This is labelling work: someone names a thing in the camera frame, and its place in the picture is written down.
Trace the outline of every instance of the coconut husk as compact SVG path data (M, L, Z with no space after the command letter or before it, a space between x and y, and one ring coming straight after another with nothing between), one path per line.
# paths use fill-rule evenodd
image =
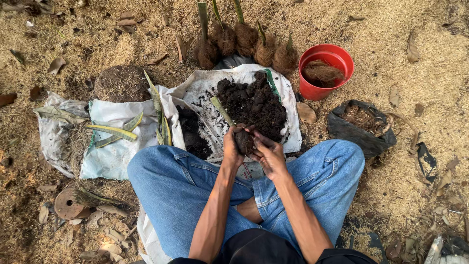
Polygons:
M94 93L98 99L116 103L143 102L151 99L144 70L134 65L110 67L96 78Z
M215 40L211 36L208 36L207 41L200 38L194 48L193 56L202 69L213 69L220 57Z
M236 23L234 27L236 34L236 50L241 56L251 56L259 37L257 30L246 24Z
M301 73L310 84L322 88L332 88L335 86L336 79L345 79L344 74L338 68L329 66L321 60L309 62Z
M298 63L298 53L294 47L287 50L287 45L283 44L275 51L272 60L272 68L277 72L286 75L296 69Z
M235 31L227 24L223 23L223 28L220 23L216 23L213 26L213 39L217 43L220 54L225 56L231 56L236 51L236 34Z
M262 44L262 39L259 38L256 43L254 60L264 67L269 67L272 64L276 47L277 42L272 34L267 34L265 36L265 46Z

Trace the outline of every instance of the red pot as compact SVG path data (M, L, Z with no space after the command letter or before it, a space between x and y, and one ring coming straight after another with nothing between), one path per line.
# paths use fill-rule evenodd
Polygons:
M332 88L321 88L310 84L301 75L301 70L310 61L322 60L323 62L334 66L342 71L345 80L335 80L335 86ZM352 57L343 48L332 44L316 45L301 55L300 62L298 63L298 70L300 71L300 93L301 95L313 101L319 101L325 98L331 91L337 89L339 86L350 80L354 71L354 64Z

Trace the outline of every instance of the soil clump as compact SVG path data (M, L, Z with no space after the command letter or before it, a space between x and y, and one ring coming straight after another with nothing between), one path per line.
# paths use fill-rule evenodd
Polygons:
M344 80L344 74L322 60L309 62L302 70L302 76L310 84L321 88L335 87L335 80Z
M198 132L200 124L197 114L188 108L182 109L180 106L176 108L187 151L202 160L207 159L212 154L212 150L208 146L208 141L203 139Z
M340 116L345 121L371 132L373 135L383 130L386 126L383 121L376 121L365 110L357 105L347 106L345 112Z
M261 134L279 142L287 120L285 107L272 92L267 74L257 71L252 84L237 84L226 78L217 85L218 98L235 123L255 124Z
M143 102L151 99L148 88L143 68L118 65L99 74L95 81L94 93L103 101Z

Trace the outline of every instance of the dry grass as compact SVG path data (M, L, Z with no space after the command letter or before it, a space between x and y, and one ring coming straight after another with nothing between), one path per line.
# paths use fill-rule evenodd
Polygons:
M32 17L0 11L0 47L3 47L0 50L0 93L18 93L13 104L0 108L0 146L15 137L21 138L17 146L1 153L14 160L10 168L0 166L3 230L0 234L0 259L7 263L77 263L78 254L97 249L100 239L98 233L77 231L72 247L65 248L57 241L63 238L63 233L69 228L67 225L54 233L50 230L52 219L44 227L38 224L39 206L53 201L57 194L38 193L35 187L64 179L64 176L38 165L38 125L31 109L42 103L29 101L29 89L39 85L67 99L89 100L93 91L88 89L84 80L96 77L112 66L143 65L164 53L168 53L166 59L148 67L155 83L174 87L198 69L190 57L185 62L177 60L175 44L175 37L181 36L188 42L190 53L198 39L195 4L188 5L182 0L89 2L89 6L75 9L76 17L72 17L68 8L70 3L52 0L55 11L67 13L62 17L65 21L63 26L51 16ZM424 236L432 223L419 216L431 214L438 205L446 205L463 212L463 215L466 213L469 186L462 186L461 182L467 180L469 171L468 5L467 0L242 2L247 23L254 24L259 19L279 43L286 43L288 33L292 32L299 54L313 45L331 43L345 48L354 59L355 72L346 85L322 101L307 102L316 110L318 121L301 124L306 145L327 139L325 117L335 106L347 99L357 99L371 101L381 111L390 110L389 92L392 87L398 87L401 104L393 111L420 129L420 140L427 144L438 161L438 174L444 173L446 163L454 155L461 160L445 195L437 198L435 184L426 186L415 177L413 160L407 154L413 132L403 122L395 122L393 129L398 144L386 152L379 167L373 167L372 161L367 162L368 187L356 196L349 211L349 218L360 223L356 229L378 232L385 247L396 237L404 240L405 236L413 233ZM223 20L233 27L236 16L232 2L219 1L218 6ZM103 18L106 12L111 17L119 17L124 11L132 11L136 18L144 19L135 26L133 34L116 27L112 18ZM162 12L169 17L168 27L161 25ZM348 21L349 15L360 15L365 19ZM28 19L34 27L25 26ZM209 24L215 22L211 12L210 20ZM441 26L452 21L454 23L449 27ZM409 63L406 59L407 38L413 28L420 61ZM36 33L37 38L25 36L26 32ZM8 49L19 51L26 66L19 64ZM56 57L63 57L67 65L59 75L53 76L46 71ZM298 72L287 77L294 90L298 90ZM416 103L425 106L424 114L419 118L414 118ZM90 188L96 186L94 181L98 183L99 180L90 181ZM93 192L111 198L104 191L110 188L111 183L129 187L128 182L109 182L103 181L101 190L96 187ZM450 205L447 202L450 195L460 196L464 205ZM375 210L385 212L390 218L365 217L365 212ZM461 216L449 213L450 226L436 216L437 230L461 233ZM343 236L347 237L351 230L353 228L344 230ZM426 240L431 241L433 235L428 234Z

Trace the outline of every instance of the blue jeans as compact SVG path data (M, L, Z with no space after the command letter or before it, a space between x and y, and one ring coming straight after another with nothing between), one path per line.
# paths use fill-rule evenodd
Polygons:
M339 237L365 164L363 151L345 140L327 140L287 164L331 242ZM218 167L171 146L140 150L127 172L135 193L155 228L163 251L171 258L187 257L199 217L217 178ZM263 228L287 239L299 250L285 208L273 183L236 178L230 205L252 196L264 220L260 225L229 207L225 243L250 228Z

